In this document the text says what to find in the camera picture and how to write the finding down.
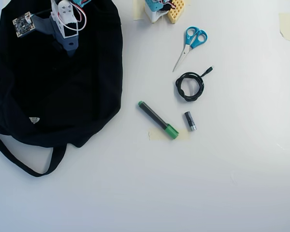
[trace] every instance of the bag strap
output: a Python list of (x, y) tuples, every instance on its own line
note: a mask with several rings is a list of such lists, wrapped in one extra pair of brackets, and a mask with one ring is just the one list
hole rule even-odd
[(64, 146), (58, 146), (53, 148), (52, 158), (50, 160), (49, 168), (44, 174), (40, 174), (32, 170), (30, 167), (26, 166), (24, 163), (19, 161), (10, 151), (9, 149), (4, 145), (2, 140), (0, 139), (0, 151), (4, 154), (6, 158), (9, 159), (12, 163), (16, 164), (18, 167), (20, 167), (22, 170), (24, 170), (26, 173), (35, 176), (40, 177), (43, 175), (48, 175), (52, 173), (57, 166), (60, 164), (62, 158), (64, 157), (64, 154), (66, 152), (67, 145)]

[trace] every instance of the scissors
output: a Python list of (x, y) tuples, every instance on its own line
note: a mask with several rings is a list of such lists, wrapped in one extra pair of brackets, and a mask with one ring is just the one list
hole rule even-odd
[[(199, 37), (203, 36), (204, 37), (204, 41), (200, 41)], [(177, 63), (175, 64), (175, 67), (173, 69), (173, 72), (175, 71), (175, 69), (177, 68), (177, 66), (185, 59), (186, 55), (190, 52), (190, 47), (192, 49), (196, 48), (197, 46), (200, 46), (201, 44), (205, 43), (207, 41), (207, 34), (205, 31), (200, 30), (196, 27), (189, 27), (186, 30), (186, 41), (185, 41), (185, 48), (182, 52), (182, 54), (180, 55)]]

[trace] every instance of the black bag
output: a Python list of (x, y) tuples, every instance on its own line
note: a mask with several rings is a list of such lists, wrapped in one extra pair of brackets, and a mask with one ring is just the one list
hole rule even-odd
[(0, 151), (36, 177), (57, 168), (68, 143), (81, 147), (100, 131), (119, 111), (122, 91), (121, 23), (112, 1), (84, 6), (87, 26), (71, 58), (52, 35), (16, 36), (13, 19), (49, 8), (50, 0), (12, 0), (0, 17), (0, 134), (54, 148), (44, 174), (20, 162), (1, 140)]

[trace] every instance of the blue scissors handle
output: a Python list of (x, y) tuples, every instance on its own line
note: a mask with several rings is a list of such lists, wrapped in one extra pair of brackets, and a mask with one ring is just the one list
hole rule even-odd
[[(194, 31), (193, 35), (190, 36), (188, 34), (188, 31), (189, 30), (193, 30)], [(199, 40), (199, 37), (200, 36), (203, 36), (204, 37), (204, 41), (200, 41)], [(187, 45), (190, 45), (192, 49), (195, 48), (195, 47), (197, 47), (197, 46), (199, 46), (199, 45), (201, 45), (201, 44), (203, 44), (203, 43), (205, 43), (206, 41), (207, 41), (207, 34), (206, 34), (205, 31), (200, 30), (200, 29), (198, 29), (196, 27), (189, 27), (187, 29), (187, 31), (186, 31), (186, 44)]]

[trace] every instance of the green marker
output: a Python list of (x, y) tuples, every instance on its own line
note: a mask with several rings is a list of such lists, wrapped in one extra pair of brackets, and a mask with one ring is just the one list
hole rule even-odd
[(170, 124), (167, 124), (161, 119), (150, 107), (143, 101), (139, 102), (139, 107), (145, 111), (158, 125), (172, 138), (176, 139), (179, 135), (178, 131), (175, 130)]

